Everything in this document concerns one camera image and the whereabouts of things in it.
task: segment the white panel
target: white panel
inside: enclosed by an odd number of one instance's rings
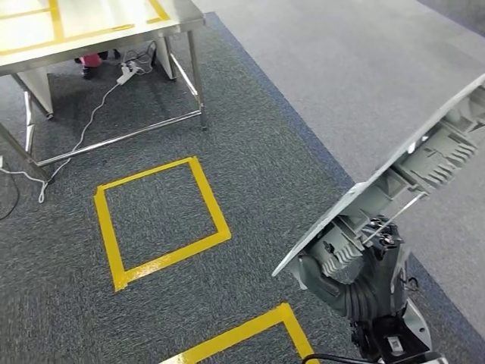
[[[57,0],[66,37],[121,27],[144,25],[157,13],[147,0]]]
[[[17,75],[47,111],[51,114],[54,112],[45,68],[35,68],[30,71],[20,72]]]
[[[48,0],[0,0],[0,17],[48,8]]]
[[[0,20],[0,50],[18,49],[54,40],[51,12]]]

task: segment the gray carpet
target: gray carpet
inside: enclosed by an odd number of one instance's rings
[[[475,33],[485,36],[483,0],[418,0]]]
[[[59,174],[41,206],[39,186],[15,178],[20,202],[0,222],[0,362],[157,363],[281,302],[293,308],[316,352],[357,357],[345,320],[288,275],[270,276],[342,191],[212,21],[198,33],[208,131],[187,121],[80,156]],[[185,64],[184,40],[174,48]],[[39,126],[38,157],[76,143],[119,73],[114,64],[100,71],[86,82],[73,62],[50,69],[56,120]],[[11,79],[0,79],[6,93],[2,122],[20,136],[22,96],[7,91],[11,87]],[[187,111],[189,96],[161,74],[137,77],[109,96],[86,137],[95,142]],[[0,152],[12,169],[21,168],[5,144]],[[192,155],[200,160],[232,239],[115,293],[94,206],[96,187]],[[5,175],[0,186],[3,212],[14,192]],[[109,191],[125,264],[210,234],[195,187],[180,167]],[[436,349],[450,362],[478,362],[432,304],[413,296],[429,320]],[[278,325],[207,362],[297,360]]]

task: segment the light gray carpet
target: light gray carpet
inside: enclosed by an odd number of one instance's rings
[[[0,362],[156,363],[281,302],[290,304],[316,352],[357,357],[347,321],[288,275],[270,276],[342,191],[213,21],[198,33],[208,131],[188,121],[76,158],[41,206],[39,186],[16,178],[20,203],[0,222]],[[174,48],[186,63],[186,43]],[[78,71],[73,62],[51,68],[56,121],[38,128],[38,156],[74,145],[119,73],[107,64],[86,82]],[[10,87],[11,80],[0,79],[2,90]],[[137,77],[109,96],[86,137],[94,142],[174,115],[189,96],[159,74]],[[2,110],[20,135],[22,96],[8,93]],[[0,152],[12,169],[20,168],[5,144]],[[92,198],[96,186],[191,155],[200,160],[232,238],[114,293]],[[6,178],[0,175],[0,186]],[[137,265],[208,234],[207,212],[193,187],[186,170],[177,168],[107,193],[123,258]],[[5,201],[13,192],[0,193]],[[437,350],[450,362],[474,362],[432,305],[416,299]],[[284,336],[277,326],[208,362],[296,362]]]
[[[415,0],[195,2],[216,11],[355,181],[367,180],[395,145],[485,72],[485,38]],[[471,14],[476,5],[467,5],[483,3],[435,2]],[[482,337],[485,290],[475,284],[485,279],[483,165],[479,153],[450,186],[398,221]]]
[[[485,2],[482,0],[419,0],[464,27],[485,36]]]

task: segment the yellow tape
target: yellow tape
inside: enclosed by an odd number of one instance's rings
[[[202,194],[202,198],[204,200],[207,208],[209,210],[209,213],[212,217],[212,220],[214,222],[216,232],[215,234],[195,241],[195,243],[191,243],[171,253],[167,253],[159,258],[153,259],[135,268],[129,269],[128,271],[124,271],[124,269],[123,268],[121,256],[119,253],[119,247],[118,246],[116,236],[115,235],[111,217],[109,216],[109,211],[108,210],[108,204],[106,203],[105,197],[105,191],[109,188],[126,184],[132,180],[146,177],[150,174],[158,173],[160,171],[164,171],[185,163],[188,163],[190,166],[190,169],[195,179],[195,182],[198,184],[200,192]],[[108,256],[108,262],[109,263],[109,267],[112,275],[112,281],[115,285],[115,291],[122,290],[123,288],[125,288],[129,282],[134,281],[138,278],[145,277],[150,273],[153,273],[154,271],[166,268],[170,265],[180,262],[181,260],[187,259],[189,257],[211,248],[213,246],[223,243],[226,240],[231,239],[231,232],[229,230],[226,221],[223,216],[223,213],[219,205],[217,205],[217,201],[212,193],[209,182],[207,181],[207,179],[204,175],[204,171],[202,171],[202,167],[201,167],[200,163],[196,157],[180,159],[178,161],[168,163],[166,165],[161,165],[159,167],[152,168],[147,171],[133,174],[131,176],[121,178],[120,180],[109,182],[109,184],[100,185],[98,187],[96,195],[94,196],[94,204],[96,205],[96,209],[98,212],[98,219],[100,220],[101,233],[103,235],[103,239],[104,240],[106,255]]]
[[[100,227],[103,240],[105,242],[105,248],[111,275],[112,276],[112,283],[115,285],[115,291],[122,290],[127,285],[127,279],[123,267],[121,255],[119,253],[119,248],[116,242],[115,230],[112,228],[112,222],[108,210],[105,192],[103,188],[98,187],[96,195],[94,195],[94,204],[98,213],[100,220]]]
[[[161,165],[159,167],[149,169],[147,171],[143,171],[143,172],[139,172],[139,173],[136,173],[136,174],[132,174],[131,176],[121,178],[121,180],[115,180],[115,181],[113,181],[113,182],[109,182],[109,184],[103,184],[103,185],[100,185],[98,188],[102,188],[103,190],[107,190],[109,188],[119,186],[120,184],[125,184],[125,183],[130,182],[131,180],[137,180],[139,178],[149,176],[150,174],[158,173],[158,172],[160,172],[160,171],[164,171],[165,169],[176,167],[177,165],[183,165],[183,163],[189,163],[189,161],[190,161],[192,158],[192,157],[180,159],[180,160],[178,160],[178,161],[171,162],[171,163],[168,163],[168,164],[166,164],[166,165]]]
[[[63,20],[60,18],[59,4],[57,4],[57,0],[48,0],[48,6],[51,9],[51,16],[52,17],[54,40],[56,42],[62,42],[64,39],[64,28],[63,27]]]
[[[154,24],[154,23],[158,23],[159,21],[170,20],[170,17],[168,16],[168,14],[158,0],[149,0],[149,1],[150,4],[152,4],[152,6],[153,6],[154,10],[157,13],[157,15],[158,15],[158,17],[149,19],[146,21],[147,24]],[[12,55],[14,53],[26,52],[26,51],[32,51],[33,49],[56,46],[64,42],[71,42],[73,40],[84,39],[84,38],[89,38],[92,36],[100,36],[103,34],[114,33],[120,30],[127,30],[127,29],[131,29],[135,27],[135,24],[124,24],[124,25],[120,25],[118,27],[97,30],[94,32],[66,37],[64,34],[64,28],[63,26],[62,18],[60,16],[60,11],[59,9],[57,0],[48,0],[48,4],[49,4],[49,8],[34,10],[34,11],[26,11],[24,13],[19,13],[19,14],[0,15],[0,20],[11,19],[14,17],[23,17],[26,15],[38,14],[38,13],[50,11],[51,16],[51,21],[52,22],[52,29],[54,32],[54,40],[51,40],[48,42],[42,42],[38,44],[33,44],[33,45],[26,45],[25,47],[20,47],[20,48],[1,50],[0,55]]]
[[[158,2],[158,0],[148,0],[148,2],[153,6],[155,12],[156,12],[160,19],[170,20],[168,14],[165,12],[165,10]]]
[[[24,11],[23,13],[0,15],[0,20],[14,19],[14,17],[26,17],[29,15],[41,14],[51,11],[51,8],[37,9],[31,11]]]
[[[300,357],[304,358],[306,355],[314,353],[305,333],[291,310],[291,307],[287,303],[282,303],[275,309],[204,341],[183,353],[173,356],[160,364],[195,364],[201,362],[216,353],[228,349],[281,322],[284,323]],[[318,361],[311,360],[310,363],[318,364]]]

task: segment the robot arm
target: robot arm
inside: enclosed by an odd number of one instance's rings
[[[366,227],[373,234],[388,220],[373,218]],[[408,298],[406,267],[394,275],[404,245],[395,224],[372,238],[364,264],[351,284],[324,276],[318,262],[305,249],[298,257],[299,277],[312,293],[351,321],[352,341],[369,362],[436,363],[447,361],[431,352],[426,322]]]
[[[447,363],[431,351],[425,321],[408,298],[406,268],[410,250],[393,220],[453,180],[477,153],[472,137],[483,126],[485,75],[435,112],[369,180],[345,193],[291,249],[273,276],[288,269],[302,289],[348,318],[352,341],[365,359],[360,362]],[[411,201],[391,218],[381,215],[407,190],[414,195]]]

